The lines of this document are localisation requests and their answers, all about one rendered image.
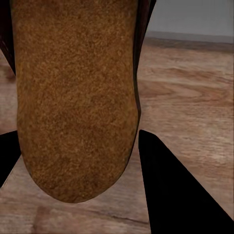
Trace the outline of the sandal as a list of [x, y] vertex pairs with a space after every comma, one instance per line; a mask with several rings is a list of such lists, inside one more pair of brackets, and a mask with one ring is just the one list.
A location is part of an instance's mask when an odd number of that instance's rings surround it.
[[81, 203], [125, 171], [141, 106], [137, 69], [156, 0], [0, 0], [0, 49], [16, 75], [25, 167]]

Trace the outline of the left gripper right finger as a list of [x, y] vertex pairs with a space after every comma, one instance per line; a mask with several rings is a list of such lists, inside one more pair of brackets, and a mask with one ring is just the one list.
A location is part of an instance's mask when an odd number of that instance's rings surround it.
[[138, 151], [151, 234], [234, 234], [234, 221], [154, 134]]

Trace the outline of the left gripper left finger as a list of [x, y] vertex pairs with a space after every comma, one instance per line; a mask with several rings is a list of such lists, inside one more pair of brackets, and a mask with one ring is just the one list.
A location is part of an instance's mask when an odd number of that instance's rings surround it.
[[0, 135], [0, 188], [21, 155], [17, 131]]

